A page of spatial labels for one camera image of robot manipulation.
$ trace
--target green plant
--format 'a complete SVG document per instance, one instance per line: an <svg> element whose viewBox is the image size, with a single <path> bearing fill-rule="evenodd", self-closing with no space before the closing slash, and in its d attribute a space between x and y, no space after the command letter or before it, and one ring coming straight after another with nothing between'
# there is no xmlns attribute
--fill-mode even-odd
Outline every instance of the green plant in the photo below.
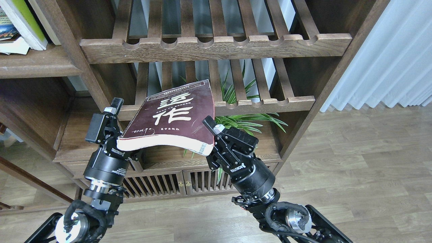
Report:
<svg viewBox="0 0 432 243"><path fill-rule="evenodd" d="M245 76L245 63L243 63L243 69L242 69L242 76L244 78ZM222 99L223 101L227 102L228 104L233 104L237 102L237 98L235 96L235 89L234 89L234 85L230 85L227 89L226 88L226 81L228 78L228 72L225 75L225 79L222 82ZM245 86L245 92L246 95L249 94L251 92L252 87L256 85L256 80L253 79L251 82L249 82L246 86ZM251 96L246 96L247 99L252 99L252 98L259 98L259 95L251 95ZM222 124L225 126L225 128L229 129L231 127L234 128L238 128L241 130L244 130L245 132L247 132L250 135L254 135L252 132L259 132L261 133L260 129L258 129L258 127L262 127L261 124L253 122L253 121L268 121L268 122L273 122L274 124L276 124L280 129L282 129L283 132L286 132L285 129L282 127L282 125L288 126L285 122L274 118L273 116L279 116L279 114L277 113L269 113L269 114L265 114L265 113L261 113L261 114L249 114L249 115L228 115L228 116L216 116L215 117L215 121L217 124ZM220 179L222 176L222 169L219 168L218 169L218 180L217 180L217 184L219 184Z"/></svg>

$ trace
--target book on shelf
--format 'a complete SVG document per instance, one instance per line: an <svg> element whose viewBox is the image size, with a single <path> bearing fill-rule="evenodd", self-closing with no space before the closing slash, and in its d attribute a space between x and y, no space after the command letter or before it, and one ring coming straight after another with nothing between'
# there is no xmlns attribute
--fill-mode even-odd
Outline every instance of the book on shelf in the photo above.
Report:
<svg viewBox="0 0 432 243"><path fill-rule="evenodd" d="M48 41L24 0L0 0L0 6L31 49L46 50Z"/></svg>
<svg viewBox="0 0 432 243"><path fill-rule="evenodd" d="M61 43L58 40L57 35L55 34L53 28L51 27L51 25L48 22L47 18L45 17L44 13L42 12L41 8L39 7L38 1L29 0L29 3L32 6L34 12L36 13L36 16L38 17L42 26L44 27L46 33L48 34L48 37L51 39L51 41L54 43L54 45L61 45Z"/></svg>
<svg viewBox="0 0 432 243"><path fill-rule="evenodd" d="M0 7L0 52L27 54L29 45Z"/></svg>
<svg viewBox="0 0 432 243"><path fill-rule="evenodd" d="M171 145L207 156L214 146L213 135L202 123L208 115L214 118L208 80L149 96L117 139L117 148L130 151Z"/></svg>

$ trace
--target wooden bookshelf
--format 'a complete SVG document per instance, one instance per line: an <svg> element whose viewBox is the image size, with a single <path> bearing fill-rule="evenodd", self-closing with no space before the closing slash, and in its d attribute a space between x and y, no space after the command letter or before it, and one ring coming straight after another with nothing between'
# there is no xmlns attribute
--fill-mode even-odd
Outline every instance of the wooden bookshelf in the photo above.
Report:
<svg viewBox="0 0 432 243"><path fill-rule="evenodd" d="M289 125L286 133L265 125L263 134L258 135L257 155L277 174L389 0L292 0L296 15L291 29L285 24L278 0L264 0L273 26L270 33L258 32L250 1L237 2L243 33L227 33L221 1L209 0L213 34L197 35L193 4L181 0L181 34L163 35L162 1L155 0L149 6L148 35L131 36L132 0L121 1L117 15L109 1L41 1L41 11L52 23L62 46L50 46L44 52L30 51L22 57L1 56L7 62L3 62L0 77L80 75L91 97L74 98L67 91L56 93L57 99L67 96L75 100L70 108L57 114L61 118L56 121L64 121L59 123L64 125L49 142L40 138L43 134L26 130L25 125L34 119L30 121L22 113L15 115L19 122L15 123L23 126L15 125L11 115L7 122L0 122L20 128L19 135L85 188L88 181L82 172L96 149L95 144L84 141L92 113L109 106L113 97L124 98L127 103L119 114L124 125L148 95L149 62L162 62L161 90L166 90L172 87L172 62L185 62L186 80L191 82L195 79L194 61L207 60L216 115L279 112L280 119ZM265 83L262 58L272 58L275 64L271 86ZM239 59L252 60L260 94L258 102L245 98ZM222 101L218 60L230 60L236 104ZM139 63L138 70L130 65L133 62ZM43 110L37 103L33 107ZM7 112L4 107L0 109L0 115ZM172 147L146 149L146 156L143 171L130 170L127 174L124 185L129 201L234 190L226 175L219 184L214 182L214 172L208 170L203 157L182 157L182 149Z"/></svg>

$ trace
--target dark red book cover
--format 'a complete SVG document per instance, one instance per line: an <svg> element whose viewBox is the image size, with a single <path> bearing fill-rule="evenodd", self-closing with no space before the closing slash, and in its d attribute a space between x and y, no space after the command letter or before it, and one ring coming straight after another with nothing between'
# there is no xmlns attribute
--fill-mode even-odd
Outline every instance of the dark red book cover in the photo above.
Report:
<svg viewBox="0 0 432 243"><path fill-rule="evenodd" d="M213 96L208 80L186 84L147 97L117 140L124 151L156 145L171 145L207 156L213 135L202 120L214 117Z"/></svg>

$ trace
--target wooden slat rack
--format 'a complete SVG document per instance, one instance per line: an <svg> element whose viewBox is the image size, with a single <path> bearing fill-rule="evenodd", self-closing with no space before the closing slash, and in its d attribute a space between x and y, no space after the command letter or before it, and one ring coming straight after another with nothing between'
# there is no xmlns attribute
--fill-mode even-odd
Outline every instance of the wooden slat rack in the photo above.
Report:
<svg viewBox="0 0 432 243"><path fill-rule="evenodd" d="M80 45L91 64L343 55L351 35L321 34L305 0L292 1L295 21L305 29L306 36L288 31L277 0L265 1L274 33L270 36L258 33L250 1L238 0L244 40L236 40L226 33L221 2L209 0L213 37L203 42L194 33L192 3L181 1L182 34L174 42L168 42L162 36L162 1L151 1L148 35L131 42L128 32L132 0L124 0L118 7L112 38L83 39Z"/></svg>
<svg viewBox="0 0 432 243"><path fill-rule="evenodd" d="M276 79L273 82L273 88L279 88L282 90L281 97L278 97L277 99L276 97L272 97L270 95L261 59L252 59L260 101L253 102L250 99L246 99L245 85L241 74L240 62L239 60L230 60L230 73L233 78L237 102L228 104L222 100L218 61L209 60L208 65L210 84L213 92L216 115L239 115L310 110L315 102L315 98L313 96L294 96L286 68L283 64L283 60L281 58L274 58L273 62L276 69ZM122 107L118 116L120 121L130 121L138 112L140 106L144 102L144 99L147 97L148 85L151 85L152 82L155 82L155 80L148 80L148 71L148 63L139 64L135 105ZM196 80L195 64L193 61L186 62L185 71L186 81L188 83ZM173 88L172 80L172 63L163 62L161 89L167 90Z"/></svg>

